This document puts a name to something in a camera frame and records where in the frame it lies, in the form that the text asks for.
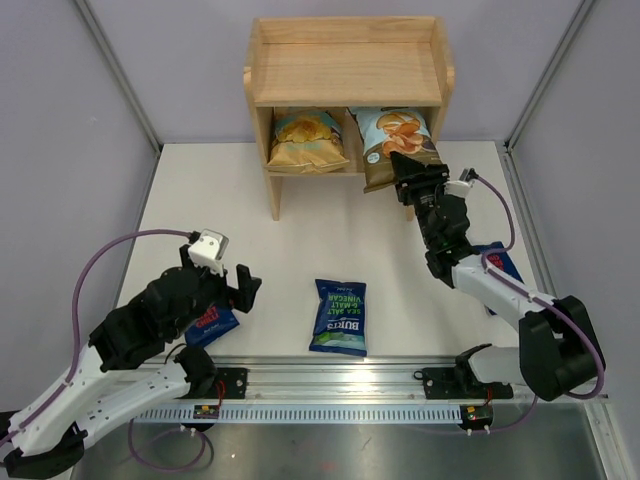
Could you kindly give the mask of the light blue cassava chips bag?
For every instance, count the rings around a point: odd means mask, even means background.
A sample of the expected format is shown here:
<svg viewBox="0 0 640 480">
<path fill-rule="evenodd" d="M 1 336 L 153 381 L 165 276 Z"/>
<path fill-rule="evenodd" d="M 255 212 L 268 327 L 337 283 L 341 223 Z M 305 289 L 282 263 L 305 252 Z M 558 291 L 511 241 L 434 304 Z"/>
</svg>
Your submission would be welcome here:
<svg viewBox="0 0 640 480">
<path fill-rule="evenodd" d="M 391 154 L 425 165 L 441 164 L 424 115 L 407 107 L 350 107 L 363 143 L 364 192 L 395 183 Z"/>
</svg>

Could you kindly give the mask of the yellow kettle chips bag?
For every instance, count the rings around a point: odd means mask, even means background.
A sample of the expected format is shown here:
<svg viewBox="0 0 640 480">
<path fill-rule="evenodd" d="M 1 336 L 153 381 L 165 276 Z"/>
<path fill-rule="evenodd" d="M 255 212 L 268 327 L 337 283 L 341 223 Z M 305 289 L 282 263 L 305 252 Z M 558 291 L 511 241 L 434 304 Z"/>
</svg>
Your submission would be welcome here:
<svg viewBox="0 0 640 480">
<path fill-rule="evenodd" d="M 326 174 L 349 164 L 342 126 L 327 110 L 287 110 L 275 116 L 266 169 L 294 175 Z"/>
</svg>

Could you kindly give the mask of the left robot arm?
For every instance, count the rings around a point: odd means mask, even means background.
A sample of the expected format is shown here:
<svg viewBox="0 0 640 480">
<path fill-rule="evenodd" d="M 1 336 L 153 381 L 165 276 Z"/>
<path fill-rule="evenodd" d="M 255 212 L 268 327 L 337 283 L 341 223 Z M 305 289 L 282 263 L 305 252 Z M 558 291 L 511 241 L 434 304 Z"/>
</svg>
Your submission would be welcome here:
<svg viewBox="0 0 640 480">
<path fill-rule="evenodd" d="M 21 411 L 4 414 L 1 439 L 13 448 L 2 464 L 11 478 L 50 479 L 75 466 L 113 430 L 168 400 L 203 398 L 218 386 L 218 370 L 200 346 L 134 384 L 105 392 L 129 371 L 164 352 L 211 307 L 249 312 L 262 284 L 237 265 L 238 285 L 227 283 L 217 255 L 181 249 L 182 264 L 150 282 L 126 305 L 111 311 L 90 334 L 74 372 L 63 374 Z"/>
</svg>

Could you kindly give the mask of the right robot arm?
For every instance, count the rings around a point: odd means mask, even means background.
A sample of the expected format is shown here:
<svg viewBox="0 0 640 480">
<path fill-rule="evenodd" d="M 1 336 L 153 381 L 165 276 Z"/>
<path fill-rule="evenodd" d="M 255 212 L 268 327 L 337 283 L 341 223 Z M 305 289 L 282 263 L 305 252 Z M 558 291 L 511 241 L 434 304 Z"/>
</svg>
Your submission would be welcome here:
<svg viewBox="0 0 640 480">
<path fill-rule="evenodd" d="M 584 303 L 526 286 L 491 262 L 498 249 L 480 251 L 468 240 L 466 197 L 476 183 L 490 182 L 472 168 L 453 180 L 446 165 L 422 164 L 397 152 L 391 164 L 398 200 L 415 212 L 432 276 L 478 300 L 518 335 L 515 347 L 482 344 L 459 354 L 456 389 L 476 396 L 500 383 L 524 385 L 544 401 L 598 396 L 606 361 Z"/>
</svg>

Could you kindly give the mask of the blue spicy sweet chilli bag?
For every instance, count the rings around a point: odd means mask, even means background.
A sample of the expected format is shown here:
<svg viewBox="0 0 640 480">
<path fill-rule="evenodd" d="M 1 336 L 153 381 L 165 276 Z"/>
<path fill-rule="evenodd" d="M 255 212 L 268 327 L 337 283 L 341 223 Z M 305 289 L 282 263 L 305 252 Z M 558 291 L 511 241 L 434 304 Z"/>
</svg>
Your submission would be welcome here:
<svg viewBox="0 0 640 480">
<path fill-rule="evenodd" d="M 239 321 L 230 309 L 212 306 L 186 330 L 185 342 L 206 347 L 238 326 Z"/>
</svg>

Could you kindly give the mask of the blue sea salt vinegar bag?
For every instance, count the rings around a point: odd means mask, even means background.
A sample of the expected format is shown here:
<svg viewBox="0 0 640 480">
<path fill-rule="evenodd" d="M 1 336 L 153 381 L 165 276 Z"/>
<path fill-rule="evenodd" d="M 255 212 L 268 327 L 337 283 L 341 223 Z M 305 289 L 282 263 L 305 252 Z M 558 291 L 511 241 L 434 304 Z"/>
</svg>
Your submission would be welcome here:
<svg viewBox="0 0 640 480">
<path fill-rule="evenodd" d="M 367 356 L 366 284 L 316 279 L 319 304 L 309 350 Z"/>
</svg>

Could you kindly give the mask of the blue Burts bag right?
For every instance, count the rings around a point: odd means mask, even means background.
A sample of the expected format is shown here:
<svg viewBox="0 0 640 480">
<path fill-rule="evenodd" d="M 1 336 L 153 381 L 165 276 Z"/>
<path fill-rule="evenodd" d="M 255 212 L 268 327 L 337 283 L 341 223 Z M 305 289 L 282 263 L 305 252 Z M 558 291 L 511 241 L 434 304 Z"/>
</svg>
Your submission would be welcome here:
<svg viewBox="0 0 640 480">
<path fill-rule="evenodd" d="M 505 246 L 501 241 L 495 241 L 489 244 L 475 245 L 475 248 L 480 254 L 491 250 L 491 253 L 488 255 L 488 260 L 494 266 L 496 266 L 498 269 L 500 269 L 516 281 L 523 281 L 522 276 L 520 275 L 510 255 L 507 252 L 503 252 Z"/>
</svg>

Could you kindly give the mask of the aluminium mounting rail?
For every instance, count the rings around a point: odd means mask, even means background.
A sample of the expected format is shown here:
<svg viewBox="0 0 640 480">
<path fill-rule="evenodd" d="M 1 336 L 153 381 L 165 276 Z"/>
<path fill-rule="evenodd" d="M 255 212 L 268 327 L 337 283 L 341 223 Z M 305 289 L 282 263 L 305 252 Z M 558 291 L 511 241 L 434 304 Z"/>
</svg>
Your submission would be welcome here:
<svg viewBox="0 0 640 480">
<path fill-rule="evenodd" d="M 452 356 L 222 356 L 218 367 L 248 370 L 246 399 L 263 403 L 408 403 L 425 399 L 413 377 L 424 367 L 449 367 Z"/>
</svg>

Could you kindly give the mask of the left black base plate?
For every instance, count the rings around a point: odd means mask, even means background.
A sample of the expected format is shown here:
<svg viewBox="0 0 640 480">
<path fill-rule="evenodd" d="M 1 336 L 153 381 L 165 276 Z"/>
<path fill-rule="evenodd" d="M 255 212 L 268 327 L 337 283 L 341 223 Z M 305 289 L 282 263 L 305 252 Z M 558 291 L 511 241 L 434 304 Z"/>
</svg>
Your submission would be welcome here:
<svg viewBox="0 0 640 480">
<path fill-rule="evenodd" d="M 244 400 L 248 386 L 248 374 L 249 370 L 246 368 L 219 368 L 207 397 L 218 399 L 219 395 L 222 394 L 224 400 Z"/>
</svg>

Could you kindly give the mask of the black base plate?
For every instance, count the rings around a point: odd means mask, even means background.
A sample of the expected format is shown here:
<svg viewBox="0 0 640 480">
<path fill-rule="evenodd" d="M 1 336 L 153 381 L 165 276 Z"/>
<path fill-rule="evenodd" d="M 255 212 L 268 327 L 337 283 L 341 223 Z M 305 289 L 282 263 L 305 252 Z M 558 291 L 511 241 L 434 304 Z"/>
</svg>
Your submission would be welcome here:
<svg viewBox="0 0 640 480">
<path fill-rule="evenodd" d="M 413 372 L 413 378 L 422 384 L 428 400 L 508 400 L 514 397 L 508 384 L 463 384 L 455 378 L 453 367 L 426 367 Z"/>
<path fill-rule="evenodd" d="M 219 368 L 207 397 L 218 399 L 219 395 L 222 394 L 224 400 L 244 400 L 248 386 L 248 374 L 249 370 L 246 368 Z"/>
</svg>

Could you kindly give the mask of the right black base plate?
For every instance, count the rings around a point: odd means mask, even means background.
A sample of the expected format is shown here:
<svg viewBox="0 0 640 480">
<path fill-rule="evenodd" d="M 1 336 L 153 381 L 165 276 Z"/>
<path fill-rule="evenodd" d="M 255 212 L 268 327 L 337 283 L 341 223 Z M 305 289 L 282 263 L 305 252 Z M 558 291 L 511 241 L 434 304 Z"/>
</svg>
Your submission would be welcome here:
<svg viewBox="0 0 640 480">
<path fill-rule="evenodd" d="M 463 384 L 455 378 L 453 367 L 426 367 L 413 372 L 413 378 L 422 384 L 428 400 L 508 400 L 514 397 L 508 384 Z"/>
</svg>

